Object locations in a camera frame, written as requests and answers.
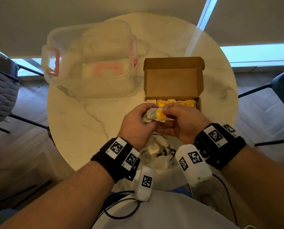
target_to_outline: white marble surface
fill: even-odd
[[[234,73],[218,44],[205,32],[184,20],[148,13],[113,19],[126,21],[137,37],[137,69],[143,76],[145,58],[200,56],[205,60],[202,112],[213,122],[235,125],[238,110]],[[56,146],[65,160],[78,170],[112,137],[116,137],[125,114],[144,100],[143,84],[136,95],[124,98],[78,100],[50,86],[47,114]],[[171,139],[175,147],[178,139]],[[183,185],[178,167],[156,173],[155,189]]]

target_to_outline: white tracking device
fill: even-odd
[[[155,170],[143,166],[138,170],[134,181],[136,181],[135,193],[132,195],[135,199],[146,202],[151,198],[151,190],[155,177]]]
[[[190,186],[196,186],[212,177],[211,169],[194,145],[180,146],[175,158]]]

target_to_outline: person's right arm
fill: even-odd
[[[161,124],[157,132],[194,144],[210,121],[196,108],[167,104],[163,113],[175,121]],[[245,146],[221,173],[244,201],[273,228],[284,228],[284,165]]]

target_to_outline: hand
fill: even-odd
[[[151,134],[158,127],[158,121],[152,121],[145,124],[142,121],[142,115],[150,108],[159,108],[153,103],[140,104],[129,112],[123,119],[118,136],[130,143],[137,151],[146,146]]]
[[[183,144],[194,144],[196,136],[211,122],[197,108],[170,103],[163,107],[163,113],[174,121],[161,123],[157,132],[178,137]]]

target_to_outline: wooden floor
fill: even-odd
[[[269,73],[237,73],[239,93],[258,87],[272,80]],[[25,81],[19,91],[13,113],[47,125],[46,99],[48,85],[45,81]],[[11,134],[0,132],[0,199],[30,185],[41,185],[52,179],[53,183],[24,203],[20,208],[43,194],[58,182],[68,177],[73,170],[39,127],[16,119],[0,123]],[[256,142],[284,139],[284,105],[271,89],[265,89],[239,100],[236,129],[253,145]],[[266,156],[284,163],[284,144],[260,147]],[[253,225],[258,229],[268,228],[258,220],[230,185],[232,202],[240,228]],[[225,189],[217,180],[196,189],[195,193],[213,196],[218,211],[234,221]],[[0,204],[0,210],[12,207],[27,194]]]

